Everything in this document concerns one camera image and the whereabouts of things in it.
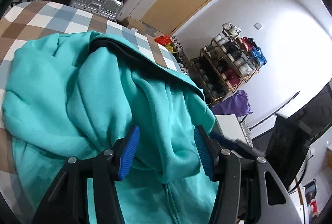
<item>teal hoodie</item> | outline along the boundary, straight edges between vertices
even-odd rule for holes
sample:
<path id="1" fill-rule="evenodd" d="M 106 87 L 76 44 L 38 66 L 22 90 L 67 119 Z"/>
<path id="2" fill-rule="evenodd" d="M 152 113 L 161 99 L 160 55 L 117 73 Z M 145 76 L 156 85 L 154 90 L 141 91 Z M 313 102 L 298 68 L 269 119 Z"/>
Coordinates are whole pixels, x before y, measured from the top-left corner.
<path id="1" fill-rule="evenodd" d="M 143 64 L 105 47 L 88 56 L 96 38 L 120 42 Z M 136 124 L 133 166 L 116 182 L 126 223 L 208 223 L 217 184 L 204 174 L 193 133 L 197 125 L 209 133 L 215 118 L 188 76 L 160 67 L 126 39 L 90 31 L 28 41 L 15 52 L 3 114 L 35 209 L 68 157 L 94 157 Z M 93 224 L 91 179 L 88 187 Z"/>

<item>silver suitcase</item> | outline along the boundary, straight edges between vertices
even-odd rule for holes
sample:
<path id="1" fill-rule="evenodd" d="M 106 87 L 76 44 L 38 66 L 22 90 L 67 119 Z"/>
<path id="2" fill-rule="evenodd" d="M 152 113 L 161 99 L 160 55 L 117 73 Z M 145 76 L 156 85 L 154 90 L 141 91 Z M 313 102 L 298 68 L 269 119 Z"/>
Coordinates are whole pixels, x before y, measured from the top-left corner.
<path id="1" fill-rule="evenodd" d="M 71 0 L 69 6 L 98 14 L 113 21 L 122 8 L 120 0 Z"/>

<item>purple bag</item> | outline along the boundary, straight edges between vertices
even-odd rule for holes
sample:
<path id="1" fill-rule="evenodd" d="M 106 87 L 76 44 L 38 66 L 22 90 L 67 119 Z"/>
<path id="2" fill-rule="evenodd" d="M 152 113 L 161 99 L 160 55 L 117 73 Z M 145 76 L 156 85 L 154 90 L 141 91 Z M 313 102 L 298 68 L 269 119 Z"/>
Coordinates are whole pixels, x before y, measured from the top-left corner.
<path id="1" fill-rule="evenodd" d="M 240 89 L 233 96 L 211 108 L 214 115 L 236 115 L 236 117 L 252 114 L 247 93 Z"/>

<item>light switch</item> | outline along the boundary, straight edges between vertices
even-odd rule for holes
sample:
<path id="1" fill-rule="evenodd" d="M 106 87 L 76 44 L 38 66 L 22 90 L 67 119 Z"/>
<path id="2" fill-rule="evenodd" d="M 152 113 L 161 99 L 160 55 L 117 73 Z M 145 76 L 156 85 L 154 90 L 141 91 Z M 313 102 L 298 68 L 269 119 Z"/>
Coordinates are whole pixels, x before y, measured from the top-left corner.
<path id="1" fill-rule="evenodd" d="M 260 30 L 262 27 L 263 27 L 263 25 L 261 23 L 257 23 L 255 25 L 255 28 L 258 29 L 258 30 Z"/>

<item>bed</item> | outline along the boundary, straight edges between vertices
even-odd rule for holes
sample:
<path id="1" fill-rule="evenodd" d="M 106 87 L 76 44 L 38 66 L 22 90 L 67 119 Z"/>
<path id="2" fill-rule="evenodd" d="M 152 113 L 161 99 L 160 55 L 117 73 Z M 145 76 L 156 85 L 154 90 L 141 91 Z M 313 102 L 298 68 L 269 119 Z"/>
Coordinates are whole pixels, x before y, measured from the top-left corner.
<path id="1" fill-rule="evenodd" d="M 47 1 L 24 2 L 14 6 L 0 20 L 0 105 L 4 99 L 7 77 L 16 49 L 28 40 L 54 33 L 98 31 L 123 36 L 141 53 L 162 67 L 181 72 L 174 56 L 153 38 L 138 34 L 95 14 Z M 11 135 L 0 120 L 0 191 L 19 220 L 29 223 L 34 211 L 21 190 L 11 151 Z"/>

